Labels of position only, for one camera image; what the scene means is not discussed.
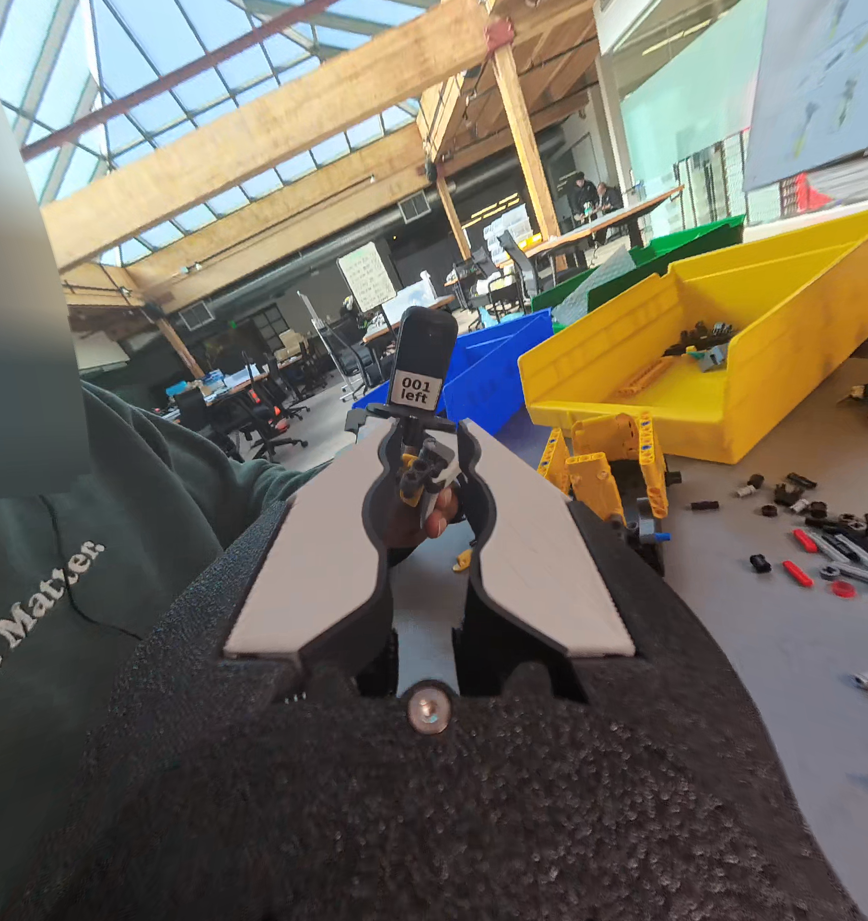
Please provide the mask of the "person's green sweatshirt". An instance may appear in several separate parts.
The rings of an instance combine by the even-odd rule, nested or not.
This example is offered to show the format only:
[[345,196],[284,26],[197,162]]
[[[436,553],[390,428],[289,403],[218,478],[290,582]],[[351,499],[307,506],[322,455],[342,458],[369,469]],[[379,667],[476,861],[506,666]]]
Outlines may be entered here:
[[67,811],[119,670],[173,602],[318,472],[238,462],[82,385],[88,471],[0,498],[0,911]]

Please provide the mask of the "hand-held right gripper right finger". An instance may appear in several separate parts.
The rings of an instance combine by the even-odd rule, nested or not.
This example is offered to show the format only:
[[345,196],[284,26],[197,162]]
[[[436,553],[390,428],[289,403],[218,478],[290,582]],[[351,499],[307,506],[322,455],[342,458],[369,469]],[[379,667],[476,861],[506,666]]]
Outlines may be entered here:
[[459,685],[505,685],[536,664],[573,685],[583,663],[635,658],[635,642],[593,554],[577,503],[473,421],[458,424],[463,509],[474,533]]

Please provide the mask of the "person's left hand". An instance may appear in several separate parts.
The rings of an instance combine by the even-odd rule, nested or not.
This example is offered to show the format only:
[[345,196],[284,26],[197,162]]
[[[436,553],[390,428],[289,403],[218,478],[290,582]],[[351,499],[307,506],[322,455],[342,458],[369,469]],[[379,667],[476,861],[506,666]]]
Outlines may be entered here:
[[437,539],[460,517],[460,501],[454,486],[445,487],[424,520],[416,508],[397,498],[390,518],[385,542],[390,555],[405,558],[417,546]]

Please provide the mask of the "black lego parts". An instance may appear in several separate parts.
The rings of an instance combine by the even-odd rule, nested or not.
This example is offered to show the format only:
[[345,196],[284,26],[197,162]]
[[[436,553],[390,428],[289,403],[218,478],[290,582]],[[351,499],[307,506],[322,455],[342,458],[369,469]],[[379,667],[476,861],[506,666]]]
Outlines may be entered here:
[[678,342],[664,350],[662,357],[677,357],[683,354],[699,356],[716,348],[727,348],[727,344],[736,333],[734,326],[727,322],[716,322],[712,327],[699,321],[692,329],[683,330]]

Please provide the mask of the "pile of small lego pins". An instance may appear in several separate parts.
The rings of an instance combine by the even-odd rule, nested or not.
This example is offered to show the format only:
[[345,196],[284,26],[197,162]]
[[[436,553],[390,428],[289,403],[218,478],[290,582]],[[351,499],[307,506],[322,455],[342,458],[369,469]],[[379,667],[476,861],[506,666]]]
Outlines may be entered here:
[[[868,697],[868,543],[760,465],[679,460],[667,579],[758,705]],[[750,489],[749,473],[763,473]]]

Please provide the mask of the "open instruction booklet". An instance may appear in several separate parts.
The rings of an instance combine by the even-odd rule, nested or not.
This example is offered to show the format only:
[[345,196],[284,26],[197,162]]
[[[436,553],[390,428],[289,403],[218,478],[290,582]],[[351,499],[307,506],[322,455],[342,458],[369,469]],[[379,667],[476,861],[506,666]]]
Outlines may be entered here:
[[868,151],[868,1],[770,1],[744,189]]

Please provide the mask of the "yellow black lego model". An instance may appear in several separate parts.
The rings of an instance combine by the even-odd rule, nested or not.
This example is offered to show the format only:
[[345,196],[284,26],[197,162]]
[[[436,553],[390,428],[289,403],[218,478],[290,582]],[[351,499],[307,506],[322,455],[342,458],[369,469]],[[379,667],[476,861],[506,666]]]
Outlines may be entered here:
[[669,491],[682,477],[669,466],[649,412],[580,420],[568,436],[554,428],[537,471],[664,576]]

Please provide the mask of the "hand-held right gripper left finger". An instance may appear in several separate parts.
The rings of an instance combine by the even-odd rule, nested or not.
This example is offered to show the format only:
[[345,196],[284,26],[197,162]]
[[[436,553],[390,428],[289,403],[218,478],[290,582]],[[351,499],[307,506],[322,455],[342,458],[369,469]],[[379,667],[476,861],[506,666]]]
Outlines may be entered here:
[[336,668],[355,683],[393,632],[384,545],[392,421],[371,421],[283,511],[222,648],[231,662],[275,662],[307,685]]

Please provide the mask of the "green storage bin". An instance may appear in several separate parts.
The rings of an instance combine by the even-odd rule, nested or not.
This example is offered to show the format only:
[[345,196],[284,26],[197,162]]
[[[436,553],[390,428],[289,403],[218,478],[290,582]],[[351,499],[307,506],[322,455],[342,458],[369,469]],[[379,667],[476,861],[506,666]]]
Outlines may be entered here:
[[[689,259],[714,250],[740,244],[742,242],[745,222],[745,216],[743,214],[737,214],[708,224],[702,224],[697,227],[674,232],[666,236],[658,236],[652,239],[645,247],[630,249],[635,264],[637,265],[637,269],[635,270],[635,283],[631,287],[649,278],[653,274],[658,276],[665,275],[668,272],[670,264],[674,261]],[[532,300],[532,311],[536,312],[546,308],[551,309],[549,298],[552,295],[550,292],[583,272],[577,273],[547,291],[544,291],[542,294],[537,295]]]

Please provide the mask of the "clear plastic bag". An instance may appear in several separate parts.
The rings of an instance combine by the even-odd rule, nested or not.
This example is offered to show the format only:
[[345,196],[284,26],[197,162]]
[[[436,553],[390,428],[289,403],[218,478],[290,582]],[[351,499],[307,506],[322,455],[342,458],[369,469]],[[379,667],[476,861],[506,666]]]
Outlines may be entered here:
[[635,283],[636,269],[631,250],[622,247],[604,263],[553,289],[549,302],[554,330],[572,325],[622,294]]

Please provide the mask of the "blue storage bin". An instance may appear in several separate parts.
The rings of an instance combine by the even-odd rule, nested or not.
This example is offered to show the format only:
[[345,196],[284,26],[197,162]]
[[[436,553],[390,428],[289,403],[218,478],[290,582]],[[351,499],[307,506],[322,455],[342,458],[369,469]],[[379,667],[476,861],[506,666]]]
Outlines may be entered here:
[[453,431],[461,421],[473,421],[495,435],[524,404],[519,359],[553,334],[549,308],[500,322],[481,331],[458,333],[458,324],[442,309],[412,306],[401,317],[396,340],[396,364],[381,386],[352,404],[371,415],[371,406],[387,406],[392,391],[402,391],[409,374],[402,369],[405,354],[415,361],[423,381],[439,383],[436,405],[396,405],[394,414],[413,413],[430,431]]

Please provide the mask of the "small yellow lego subassembly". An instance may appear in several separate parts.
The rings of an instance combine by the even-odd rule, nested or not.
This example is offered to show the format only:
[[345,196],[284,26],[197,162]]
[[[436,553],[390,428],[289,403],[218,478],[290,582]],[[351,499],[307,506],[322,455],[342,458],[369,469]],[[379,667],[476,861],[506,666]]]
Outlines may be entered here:
[[433,437],[427,437],[417,453],[403,455],[398,491],[402,501],[421,517],[430,513],[438,495],[460,474],[456,451]]

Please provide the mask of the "wooden office table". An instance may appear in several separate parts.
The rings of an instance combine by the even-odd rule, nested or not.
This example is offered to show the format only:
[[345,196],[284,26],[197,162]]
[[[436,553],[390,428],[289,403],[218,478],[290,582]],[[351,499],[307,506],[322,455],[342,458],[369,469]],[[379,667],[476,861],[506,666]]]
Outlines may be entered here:
[[644,245],[644,243],[642,231],[639,226],[639,220],[647,214],[652,213],[663,203],[679,198],[683,192],[683,189],[684,185],[679,184],[673,188],[670,188],[669,190],[666,190],[663,193],[647,199],[646,201],[642,201],[628,208],[620,209],[610,213],[602,219],[583,224],[582,226],[577,227],[561,236],[555,236],[545,240],[539,245],[526,250],[525,254],[531,260],[538,260],[543,256],[552,257],[563,248],[571,247],[575,243],[580,242],[589,236],[596,236],[603,230],[621,225],[624,226],[627,230],[631,246],[633,248],[640,248]]

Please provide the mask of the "yellow lego beam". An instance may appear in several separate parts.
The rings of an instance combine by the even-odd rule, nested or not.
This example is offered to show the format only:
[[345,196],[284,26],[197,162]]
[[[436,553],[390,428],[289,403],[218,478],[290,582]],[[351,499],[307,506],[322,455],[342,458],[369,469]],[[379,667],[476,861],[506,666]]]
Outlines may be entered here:
[[651,362],[628,378],[612,393],[610,400],[620,403],[637,397],[668,373],[679,362],[680,357],[681,355],[665,355]]

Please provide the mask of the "large yellow storage bin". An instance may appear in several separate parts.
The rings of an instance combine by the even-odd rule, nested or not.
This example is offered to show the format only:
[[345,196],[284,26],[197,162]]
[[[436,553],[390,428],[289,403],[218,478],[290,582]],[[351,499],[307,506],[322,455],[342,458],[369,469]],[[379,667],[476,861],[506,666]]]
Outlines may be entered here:
[[[699,321],[736,333],[727,365],[683,354],[633,399],[610,397]],[[868,210],[672,263],[519,359],[536,425],[650,413],[670,455],[749,451],[868,339]]]

